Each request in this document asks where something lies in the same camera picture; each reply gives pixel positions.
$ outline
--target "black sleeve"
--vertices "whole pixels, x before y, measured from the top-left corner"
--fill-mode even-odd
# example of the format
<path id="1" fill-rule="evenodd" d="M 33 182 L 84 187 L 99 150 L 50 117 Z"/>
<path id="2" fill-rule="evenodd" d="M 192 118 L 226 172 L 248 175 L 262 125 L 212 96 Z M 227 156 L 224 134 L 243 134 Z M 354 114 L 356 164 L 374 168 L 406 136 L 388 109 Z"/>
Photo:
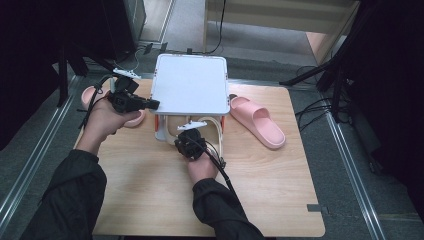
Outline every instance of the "black sleeve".
<path id="1" fill-rule="evenodd" d="M 92 239 L 106 175 L 97 156 L 72 150 L 56 168 L 21 239 Z"/>
<path id="2" fill-rule="evenodd" d="M 247 219 L 238 198 L 215 179 L 200 180 L 193 192 L 194 213 L 202 223 L 214 228 L 217 239 L 265 239 Z"/>

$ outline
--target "pink object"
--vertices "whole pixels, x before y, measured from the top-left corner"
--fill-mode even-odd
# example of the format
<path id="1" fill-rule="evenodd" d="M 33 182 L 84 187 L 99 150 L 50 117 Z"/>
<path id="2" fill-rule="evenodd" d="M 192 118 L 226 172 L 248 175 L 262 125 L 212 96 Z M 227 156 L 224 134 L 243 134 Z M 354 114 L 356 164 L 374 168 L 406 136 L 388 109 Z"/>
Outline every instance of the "pink object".
<path id="1" fill-rule="evenodd" d="M 141 112 L 140 117 L 138 117 L 136 119 L 133 119 L 131 121 L 126 122 L 124 124 L 124 127 L 127 127 L 127 128 L 136 127 L 138 124 L 141 123 L 141 121 L 143 121 L 144 117 L 146 116 L 146 111 L 144 111 L 144 110 L 138 110 L 138 111 Z"/>
<path id="2" fill-rule="evenodd" d="M 286 137 L 271 119 L 266 108 L 245 97 L 233 98 L 230 108 L 230 114 L 249 129 L 263 145 L 270 149 L 283 146 Z"/>
<path id="3" fill-rule="evenodd" d="M 96 98 L 94 99 L 94 102 L 99 100 L 100 98 L 104 97 L 105 94 L 109 91 L 109 89 L 102 88 L 103 93 L 99 94 L 97 93 Z M 81 104 L 82 107 L 87 110 L 88 105 L 90 104 L 91 97 L 93 96 L 93 93 L 95 91 L 95 88 L 93 86 L 86 88 L 81 95 Z M 131 121 L 128 121 L 124 124 L 124 127 L 132 128 L 141 123 L 143 121 L 144 117 L 146 116 L 146 112 L 144 110 L 139 110 L 141 112 L 140 117 L 133 119 Z"/>
<path id="4" fill-rule="evenodd" d="M 95 90 L 96 89 L 93 86 L 91 86 L 91 87 L 86 88 L 84 90 L 84 92 L 82 92 L 82 94 L 81 94 L 81 104 L 82 104 L 82 107 L 85 110 L 88 110 L 88 105 L 90 104 L 91 97 L 93 96 L 93 93 L 94 93 Z M 104 97 L 105 94 L 107 93 L 107 91 L 109 91 L 108 89 L 104 89 L 104 88 L 102 88 L 102 90 L 103 90 L 103 93 L 101 93 L 101 94 L 97 93 L 96 98 L 94 99 L 94 102 L 96 102 L 100 98 Z"/>

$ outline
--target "wire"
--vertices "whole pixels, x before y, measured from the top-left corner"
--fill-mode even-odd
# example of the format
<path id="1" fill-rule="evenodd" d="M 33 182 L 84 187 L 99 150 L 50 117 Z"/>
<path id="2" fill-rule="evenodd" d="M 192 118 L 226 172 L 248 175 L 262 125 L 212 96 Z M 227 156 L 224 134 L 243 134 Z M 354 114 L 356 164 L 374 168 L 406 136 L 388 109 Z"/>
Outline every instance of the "wire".
<path id="1" fill-rule="evenodd" d="M 218 153 L 218 151 L 216 150 L 216 148 L 212 145 L 212 143 L 210 143 L 210 142 L 208 142 L 208 141 L 206 141 L 205 140 L 205 142 L 207 143 L 207 144 L 209 144 L 209 146 L 210 147 L 212 147 L 212 149 L 214 150 L 214 153 L 216 154 L 216 156 L 217 156 L 217 158 L 219 159 L 219 160 L 217 160 L 218 162 L 219 162 L 219 165 L 222 167 L 222 169 L 224 169 L 225 168 L 225 161 L 224 161 L 224 159 L 219 155 L 219 153 Z"/>
<path id="2" fill-rule="evenodd" d="M 119 68 L 121 68 L 121 69 L 123 69 L 123 70 L 125 70 L 125 71 L 134 71 L 134 70 L 136 70 L 137 68 L 138 68 L 138 66 L 140 65 L 140 62 L 139 62 L 139 60 L 138 60 L 138 57 L 137 57 L 137 53 L 138 52 L 140 52 L 141 50 L 144 50 L 145 49 L 145 47 L 144 48 L 138 48 L 138 50 L 134 53 L 134 58 L 135 58 L 135 61 L 136 61 L 136 65 L 135 65 L 135 67 L 133 68 L 133 69 L 125 69 L 124 67 L 121 67 L 115 60 L 113 61 L 113 63 L 117 66 L 117 67 L 119 67 Z"/>
<path id="3" fill-rule="evenodd" d="M 88 105 L 88 109 L 87 109 L 87 113 L 85 114 L 85 117 L 82 120 L 82 123 L 80 124 L 79 129 L 81 129 L 83 126 L 85 128 L 85 126 L 87 125 L 88 118 L 90 117 L 90 114 L 91 114 L 91 110 L 93 110 L 94 105 L 100 100 L 99 99 L 96 102 L 94 102 L 94 100 L 96 99 L 97 93 L 99 93 L 99 94 L 102 93 L 102 86 L 106 82 L 106 80 L 108 80 L 109 78 L 113 78 L 113 76 L 110 75 L 110 74 L 104 75 L 102 77 L 102 79 L 100 80 L 100 82 L 98 82 L 94 85 L 95 91 L 93 92 L 93 95 L 91 96 L 90 104 Z"/>
<path id="4" fill-rule="evenodd" d="M 218 1 L 215 0 L 214 3 L 215 3 L 215 7 L 214 7 L 215 8 L 215 19 L 218 19 Z M 216 29 L 216 32 L 219 33 L 219 27 L 218 27 L 218 21 L 217 20 L 215 20 L 215 29 Z"/>
<path id="5" fill-rule="evenodd" d="M 296 77 L 299 77 L 299 72 L 300 72 L 300 70 L 302 70 L 302 69 L 304 69 L 304 68 L 316 68 L 316 66 L 302 66 L 302 67 L 300 67 L 300 68 L 298 68 L 297 70 L 296 70 Z M 305 79 L 305 80 L 303 80 L 303 82 L 304 83 L 306 83 L 306 84 L 310 84 L 310 85 L 314 85 L 314 84 L 317 84 L 317 82 L 318 82 L 318 79 L 317 79 L 317 74 L 315 74 L 314 75 L 314 79 L 315 79 L 315 83 L 310 83 L 310 82 L 307 82 L 306 80 L 307 79 Z"/>
<path id="6" fill-rule="evenodd" d="M 303 131 L 306 127 L 308 127 L 309 125 L 311 125 L 312 123 L 314 123 L 314 122 L 316 122 L 316 121 L 318 121 L 320 118 L 322 118 L 325 114 L 327 114 L 327 113 L 330 113 L 331 111 L 331 108 L 332 108 L 332 105 L 331 104 L 328 104 L 328 105 L 322 105 L 322 106 L 316 106 L 316 107 L 313 107 L 315 104 L 317 104 L 317 103 L 320 103 L 320 102 L 323 102 L 323 101 L 327 101 L 327 100 L 332 100 L 332 98 L 323 98 L 323 99 L 320 99 L 320 100 L 317 100 L 317 101 L 315 101 L 315 102 L 313 102 L 313 103 L 311 103 L 311 104 L 309 104 L 308 106 L 306 106 L 302 111 L 300 111 L 300 112 L 297 112 L 297 113 L 295 113 L 295 116 L 297 116 L 298 118 L 297 118 L 297 124 L 298 124 L 298 127 L 299 127 L 299 130 L 300 131 Z M 341 99 L 341 102 L 346 102 L 347 104 L 349 104 L 350 103 L 350 101 L 348 101 L 348 100 L 344 100 L 344 99 Z M 349 113 L 349 111 L 348 111 L 349 109 L 348 109 L 348 106 L 346 105 L 346 106 L 341 106 L 341 107 L 339 107 L 339 109 L 338 109 L 338 113 Z M 315 118 L 313 118 L 311 121 L 309 121 L 308 123 L 306 123 L 306 124 L 304 124 L 304 125 L 301 125 L 301 121 L 302 121 L 302 117 L 303 117 L 303 115 L 304 114 L 306 114 L 306 113 L 310 113 L 310 112 L 315 112 L 315 111 L 324 111 L 322 114 L 320 114 L 320 115 L 318 115 L 317 117 L 315 117 Z M 349 120 L 346 120 L 346 121 L 342 121 L 342 120 L 340 120 L 340 122 L 341 123 L 350 123 L 350 121 Z"/>
<path id="7" fill-rule="evenodd" d="M 228 189 L 234 194 L 234 196 L 238 199 L 236 191 L 234 190 L 233 185 L 231 184 L 231 180 L 228 177 L 228 175 L 225 173 L 224 168 L 220 165 L 221 161 L 218 161 L 215 159 L 214 156 L 212 156 L 212 154 L 208 151 L 208 148 L 203 148 L 202 145 L 200 145 L 198 142 L 196 142 L 195 140 L 191 139 L 190 137 L 184 136 L 182 135 L 181 137 L 185 137 L 186 139 L 188 139 L 189 141 L 191 141 L 192 143 L 196 144 L 198 147 L 200 147 L 204 153 L 206 153 L 206 155 L 209 156 L 209 158 L 211 159 L 212 163 L 217 167 L 218 171 L 221 173 L 221 175 L 224 177 L 224 180 L 228 186 Z M 216 155 L 218 156 L 218 158 L 222 159 L 219 156 L 219 153 L 216 151 L 216 149 L 213 147 L 213 149 L 215 150 Z"/>
<path id="8" fill-rule="evenodd" d="M 219 25 L 219 41 L 218 41 L 218 44 L 216 45 L 216 47 L 212 51 L 205 52 L 205 53 L 203 53 L 203 52 L 193 52 L 194 54 L 208 54 L 209 55 L 209 54 L 214 53 L 218 49 L 218 47 L 221 45 L 221 41 L 222 41 L 222 23 L 224 22 L 224 13 L 225 13 L 225 6 L 226 6 L 226 4 L 227 4 L 227 1 L 224 0 L 224 5 L 222 6 L 222 12 L 221 12 L 221 23 Z"/>

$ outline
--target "person's right hand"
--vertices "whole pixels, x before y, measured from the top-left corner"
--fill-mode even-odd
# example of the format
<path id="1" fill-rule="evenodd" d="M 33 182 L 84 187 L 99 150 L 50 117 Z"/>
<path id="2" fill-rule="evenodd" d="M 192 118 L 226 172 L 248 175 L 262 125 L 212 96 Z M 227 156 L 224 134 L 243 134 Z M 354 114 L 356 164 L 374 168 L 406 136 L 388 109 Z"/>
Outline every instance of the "person's right hand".
<path id="1" fill-rule="evenodd" d="M 187 167 L 193 185 L 205 178 L 216 178 L 218 174 L 218 169 L 206 153 L 195 161 L 190 159 Z"/>

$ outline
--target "black cable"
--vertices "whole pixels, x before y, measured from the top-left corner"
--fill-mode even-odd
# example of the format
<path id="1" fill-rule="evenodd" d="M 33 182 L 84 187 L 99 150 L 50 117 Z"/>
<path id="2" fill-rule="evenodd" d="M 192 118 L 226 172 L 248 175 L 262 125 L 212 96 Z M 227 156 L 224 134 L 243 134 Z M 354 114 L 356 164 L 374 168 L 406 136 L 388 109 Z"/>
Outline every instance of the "black cable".
<path id="1" fill-rule="evenodd" d="M 209 144 L 209 146 L 210 147 L 212 147 L 212 149 L 213 149 L 213 151 L 214 151 L 214 153 L 216 153 L 216 156 L 218 157 L 218 159 L 219 159 L 219 165 L 222 167 L 222 169 L 224 169 L 225 168 L 225 164 L 226 164 L 226 162 L 224 161 L 224 159 L 219 155 L 219 153 L 218 153 L 218 151 L 216 150 L 216 148 L 213 146 L 213 144 L 212 143 L 210 143 L 210 142 L 208 142 L 208 141 L 206 141 L 205 140 L 205 143 L 207 143 L 207 144 Z"/>
<path id="2" fill-rule="evenodd" d="M 300 68 L 298 68 L 298 69 L 296 70 L 296 77 L 298 77 L 298 76 L 299 76 L 299 72 L 300 72 L 300 70 L 302 70 L 302 69 L 304 69 L 304 68 L 307 68 L 307 67 L 315 68 L 315 66 L 302 66 L 302 67 L 300 67 Z M 307 79 L 303 80 L 303 82 L 304 82 L 304 83 L 306 83 L 306 84 L 314 85 L 314 84 L 316 84 L 316 83 L 318 82 L 317 75 L 314 75 L 314 79 L 315 79 L 315 83 L 307 82 L 307 81 L 306 81 Z"/>
<path id="3" fill-rule="evenodd" d="M 84 128 L 85 128 L 85 126 L 87 125 L 88 118 L 90 117 L 90 114 L 91 114 L 91 110 L 93 110 L 93 107 L 94 107 L 94 104 L 95 104 L 94 100 L 96 99 L 97 93 L 100 93 L 100 94 L 102 93 L 102 87 L 103 87 L 103 84 L 104 84 L 104 83 L 106 82 L 106 80 L 108 80 L 109 78 L 113 78 L 113 76 L 112 76 L 112 75 L 110 75 L 110 74 L 105 75 L 105 76 L 103 76 L 103 77 L 102 77 L 102 79 L 100 80 L 100 82 L 98 82 L 98 83 L 96 83 L 96 84 L 94 85 L 94 89 L 95 89 L 95 91 L 93 92 L 93 95 L 91 96 L 90 104 L 88 105 L 88 109 L 87 109 L 87 113 L 85 114 L 85 117 L 84 117 L 84 119 L 82 120 L 82 123 L 80 124 L 79 129 L 81 129 L 83 126 L 84 126 Z"/>
<path id="4" fill-rule="evenodd" d="M 317 117 L 315 117 L 314 119 L 312 119 L 310 122 L 308 122 L 307 124 L 304 124 L 303 126 L 299 127 L 300 131 L 303 131 L 307 126 L 311 125 L 312 123 L 318 121 L 320 118 L 322 118 L 325 114 L 329 113 L 329 110 L 324 111 L 323 113 L 321 113 L 320 115 L 318 115 Z"/>
<path id="5" fill-rule="evenodd" d="M 221 23 L 220 23 L 220 26 L 219 26 L 219 41 L 218 41 L 218 44 L 216 45 L 215 49 L 212 50 L 212 51 L 209 51 L 209 52 L 205 52 L 205 53 L 203 53 L 203 52 L 193 52 L 194 54 L 212 54 L 221 45 L 221 41 L 222 41 L 222 23 L 224 21 L 224 13 L 225 13 L 225 5 L 226 4 L 227 4 L 227 1 L 224 0 L 224 5 L 222 6 L 222 13 L 221 13 Z"/>
<path id="6" fill-rule="evenodd" d="M 331 105 L 330 104 L 323 105 L 323 106 L 316 106 L 316 107 L 313 107 L 313 106 L 315 104 L 319 103 L 319 102 L 326 101 L 326 100 L 331 100 L 331 99 L 332 98 L 323 98 L 323 99 L 317 100 L 317 101 L 309 104 L 302 111 L 295 113 L 295 116 L 297 116 L 297 124 L 298 124 L 299 130 L 300 131 L 303 131 L 307 126 L 309 126 L 310 124 L 312 124 L 312 123 L 316 122 L 317 120 L 319 120 L 326 113 L 329 113 L 330 112 L 330 109 L 331 109 Z M 344 99 L 341 99 L 341 101 L 344 101 L 344 102 L 346 102 L 348 104 L 350 103 L 350 101 L 344 100 Z M 320 111 L 320 110 L 325 110 L 325 111 L 324 111 L 324 113 L 320 114 L 318 117 L 315 117 L 314 119 L 312 119 L 310 122 L 308 122 L 308 123 L 306 123 L 304 125 L 301 125 L 302 117 L 303 117 L 303 115 L 305 113 L 314 112 L 314 111 Z M 348 109 L 347 106 L 342 106 L 342 107 L 339 108 L 339 112 L 349 113 L 349 109 Z M 347 121 L 341 121 L 340 120 L 340 122 L 341 123 L 350 123 L 349 120 L 347 120 Z"/>
<path id="7" fill-rule="evenodd" d="M 218 171 L 221 173 L 221 175 L 224 177 L 224 180 L 225 180 L 225 182 L 226 182 L 226 184 L 227 184 L 227 186 L 228 186 L 228 189 L 234 194 L 234 196 L 237 198 L 237 199 L 239 199 L 238 197 L 237 197 L 237 194 L 236 194 L 236 191 L 234 190 L 234 187 L 233 187 L 233 185 L 231 184 L 231 180 L 230 180 L 230 177 L 228 177 L 228 175 L 225 173 L 225 171 L 224 171 L 224 169 L 223 169 L 223 167 L 219 164 L 219 162 L 218 162 L 218 160 L 216 160 L 215 159 L 215 157 L 214 156 L 212 156 L 212 154 L 210 154 L 210 152 L 208 151 L 208 148 L 203 148 L 203 146 L 202 145 L 200 145 L 198 142 L 196 142 L 196 141 L 194 141 L 193 139 L 191 139 L 190 137 L 187 137 L 187 136 L 182 136 L 182 137 L 185 137 L 186 139 L 188 139 L 189 141 L 191 141 L 192 143 L 194 143 L 194 144 L 196 144 L 198 147 L 200 147 L 202 150 L 203 150 L 203 152 L 204 153 L 206 153 L 206 155 L 208 155 L 208 157 L 211 159 L 211 161 L 212 161 L 212 163 L 217 167 L 217 169 L 218 169 Z M 215 153 L 216 153 L 216 155 L 219 157 L 219 158 L 221 158 L 220 156 L 219 156 L 219 153 L 218 152 L 216 152 L 216 150 L 215 150 Z"/>

